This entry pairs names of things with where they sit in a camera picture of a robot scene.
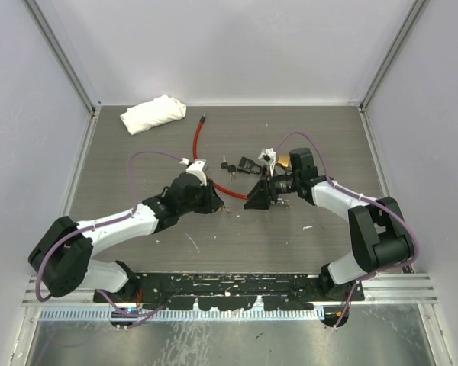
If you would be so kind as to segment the black padlock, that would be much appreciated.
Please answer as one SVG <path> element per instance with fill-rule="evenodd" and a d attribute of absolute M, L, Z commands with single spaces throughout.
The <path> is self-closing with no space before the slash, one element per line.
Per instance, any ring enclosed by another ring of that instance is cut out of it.
<path fill-rule="evenodd" d="M 244 174 L 255 174 L 260 175 L 263 168 L 261 165 L 256 164 L 252 159 L 242 156 L 237 166 L 238 172 Z"/>

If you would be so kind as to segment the black-headed key bunch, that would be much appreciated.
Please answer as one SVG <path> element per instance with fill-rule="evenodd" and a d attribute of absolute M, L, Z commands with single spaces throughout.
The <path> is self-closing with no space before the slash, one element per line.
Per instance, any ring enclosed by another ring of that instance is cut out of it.
<path fill-rule="evenodd" d="M 229 164 L 227 162 L 226 155 L 223 155 L 223 157 L 222 157 L 221 168 L 228 172 L 229 179 L 231 181 L 236 179 L 235 175 L 236 175 L 236 172 L 237 172 L 237 167 L 235 165 Z"/>

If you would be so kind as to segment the large brass padlock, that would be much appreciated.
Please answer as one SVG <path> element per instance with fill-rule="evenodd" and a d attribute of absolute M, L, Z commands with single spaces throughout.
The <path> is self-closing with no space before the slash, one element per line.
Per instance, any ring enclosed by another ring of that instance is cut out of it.
<path fill-rule="evenodd" d="M 288 169 L 291 166 L 290 157 L 287 155 L 279 155 L 276 164 L 283 169 Z"/>

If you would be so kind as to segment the white cloth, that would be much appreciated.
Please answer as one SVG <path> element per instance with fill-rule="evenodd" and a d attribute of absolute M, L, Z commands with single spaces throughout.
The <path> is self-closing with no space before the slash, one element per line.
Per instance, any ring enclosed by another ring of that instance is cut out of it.
<path fill-rule="evenodd" d="M 181 120 L 186 116 L 186 110 L 186 105 L 178 99 L 161 95 L 152 101 L 127 108 L 120 119 L 128 133 L 135 135 L 153 127 Z"/>

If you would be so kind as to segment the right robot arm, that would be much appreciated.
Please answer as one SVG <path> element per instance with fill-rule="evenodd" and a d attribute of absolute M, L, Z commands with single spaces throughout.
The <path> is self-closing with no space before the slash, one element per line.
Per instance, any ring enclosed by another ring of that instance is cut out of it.
<path fill-rule="evenodd" d="M 319 289 L 328 300 L 337 300 L 347 284 L 391 268 L 415 255 L 414 240 L 405 228 L 398 202 L 391 197 L 376 199 L 339 185 L 319 175 L 309 148 L 289 153 L 290 173 L 275 173 L 276 152 L 263 149 L 261 177 L 247 195 L 246 210 L 268 210 L 282 194 L 296 193 L 309 204 L 329 210 L 344 219 L 350 230 L 351 250 L 321 268 Z"/>

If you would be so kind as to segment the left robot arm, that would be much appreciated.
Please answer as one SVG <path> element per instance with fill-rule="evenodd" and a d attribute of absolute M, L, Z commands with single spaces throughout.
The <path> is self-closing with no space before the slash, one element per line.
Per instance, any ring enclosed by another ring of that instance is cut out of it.
<path fill-rule="evenodd" d="M 184 172 L 160 194 L 130 210 L 87 221 L 60 217 L 28 257 L 37 274 L 36 297 L 45 302 L 82 288 L 131 301 L 140 290 L 137 275 L 122 261 L 102 262 L 95 255 L 129 239 L 166 230 L 186 214 L 212 214 L 223 205 L 212 180 Z"/>

